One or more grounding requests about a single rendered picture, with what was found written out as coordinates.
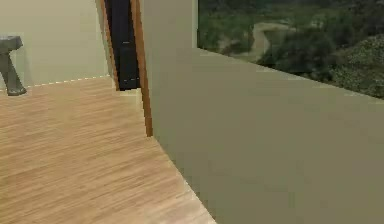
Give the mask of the large glass window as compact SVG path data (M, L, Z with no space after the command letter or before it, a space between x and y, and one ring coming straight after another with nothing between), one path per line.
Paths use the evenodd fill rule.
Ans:
M384 0L197 0L197 46L384 100Z

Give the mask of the brown wooden door frame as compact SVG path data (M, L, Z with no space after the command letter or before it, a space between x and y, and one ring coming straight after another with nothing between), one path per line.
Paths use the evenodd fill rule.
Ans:
M108 0L97 0L97 6L99 7L100 17L99 21L101 24L102 37L105 40L105 54L107 65L112 71L112 79L114 82L114 88L116 91L120 90L120 84L118 81L117 67L115 63L115 54L113 50L113 43L111 37L110 26L108 22L108 11L106 2ZM145 59L145 45L143 37L143 27L141 21L140 2L139 0L127 0L129 2L129 13L130 24L132 25L132 32L134 36L134 46L137 63L138 81L140 82L141 100L143 107L143 116L145 123L145 131L148 137L153 136L153 122L152 122L152 111L149 94L149 84L146 69Z

